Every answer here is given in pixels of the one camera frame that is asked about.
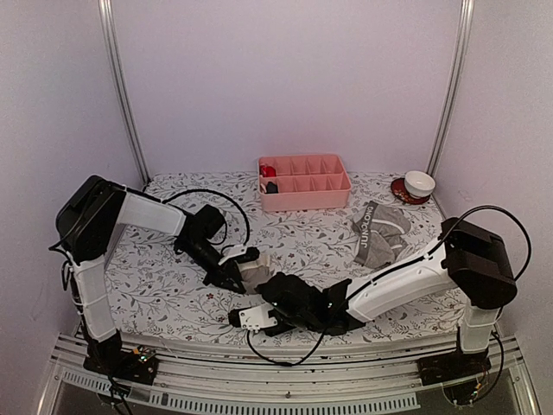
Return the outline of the pink divided organizer box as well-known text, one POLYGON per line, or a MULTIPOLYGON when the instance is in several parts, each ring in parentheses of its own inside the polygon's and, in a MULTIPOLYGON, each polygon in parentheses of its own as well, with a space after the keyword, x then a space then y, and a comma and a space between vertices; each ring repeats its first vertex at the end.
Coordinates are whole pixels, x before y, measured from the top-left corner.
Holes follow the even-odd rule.
POLYGON ((262 156, 257 169, 258 194, 265 212, 343 208, 352 189, 349 175, 335 154, 262 156), (262 163, 272 165, 277 176, 262 177, 262 163), (267 182, 274 182, 279 193, 266 194, 267 182))

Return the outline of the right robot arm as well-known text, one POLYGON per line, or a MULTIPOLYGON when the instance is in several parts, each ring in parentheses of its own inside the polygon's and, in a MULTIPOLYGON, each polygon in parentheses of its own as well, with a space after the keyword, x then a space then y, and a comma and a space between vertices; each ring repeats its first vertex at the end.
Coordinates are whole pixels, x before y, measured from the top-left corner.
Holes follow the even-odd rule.
POLYGON ((461 346, 447 370, 464 377, 480 363, 499 309, 518 293, 503 239, 465 220, 449 218, 424 252, 371 275, 346 279, 324 290, 278 272, 257 293, 275 310, 278 327, 344 335, 389 310, 421 297, 460 289, 468 300, 461 346))

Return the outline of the grey boxer briefs lettered band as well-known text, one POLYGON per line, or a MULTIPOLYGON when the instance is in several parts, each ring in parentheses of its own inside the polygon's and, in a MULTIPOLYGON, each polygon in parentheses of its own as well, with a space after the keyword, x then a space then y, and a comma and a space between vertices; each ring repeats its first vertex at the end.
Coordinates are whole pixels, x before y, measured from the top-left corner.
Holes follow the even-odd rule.
POLYGON ((410 229, 403 210, 367 202, 352 217, 352 230, 358 237, 353 261, 373 270, 393 264, 407 246, 404 236, 410 229))

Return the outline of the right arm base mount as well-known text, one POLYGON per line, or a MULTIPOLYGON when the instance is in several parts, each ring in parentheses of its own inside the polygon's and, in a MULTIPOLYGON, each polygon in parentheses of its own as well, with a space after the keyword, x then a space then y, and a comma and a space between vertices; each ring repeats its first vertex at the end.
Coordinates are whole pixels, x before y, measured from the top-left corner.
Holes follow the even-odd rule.
POLYGON ((464 353, 457 348, 445 354, 423 357, 416 362, 418 375, 424 386, 484 375, 492 368, 488 352, 489 348, 479 353, 464 353))

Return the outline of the grey underwear cream waistband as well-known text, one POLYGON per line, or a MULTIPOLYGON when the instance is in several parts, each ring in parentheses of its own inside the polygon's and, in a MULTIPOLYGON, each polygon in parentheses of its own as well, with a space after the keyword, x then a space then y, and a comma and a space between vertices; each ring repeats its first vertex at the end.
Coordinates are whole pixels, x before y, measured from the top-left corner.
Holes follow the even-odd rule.
POLYGON ((270 260, 271 256, 269 254, 261 253, 258 259, 238 265, 242 284, 248 295, 256 294, 256 288, 272 278, 270 260))

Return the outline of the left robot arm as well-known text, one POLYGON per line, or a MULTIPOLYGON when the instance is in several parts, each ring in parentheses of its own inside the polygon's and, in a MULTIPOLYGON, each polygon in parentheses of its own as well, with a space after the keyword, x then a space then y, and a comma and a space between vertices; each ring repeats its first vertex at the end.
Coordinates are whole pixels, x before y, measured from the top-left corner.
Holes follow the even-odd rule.
POLYGON ((212 242, 225 226, 219 209, 205 205, 190 213, 144 192, 89 176, 55 219, 59 234, 53 250, 65 256, 73 271, 77 306, 86 333, 101 343, 95 361, 110 375, 129 366, 128 356, 108 342, 118 335, 105 283, 106 255, 121 227, 136 227, 170 236, 176 253, 187 254, 204 272, 204 283, 243 294, 246 288, 236 259, 245 255, 246 243, 221 252, 212 242))

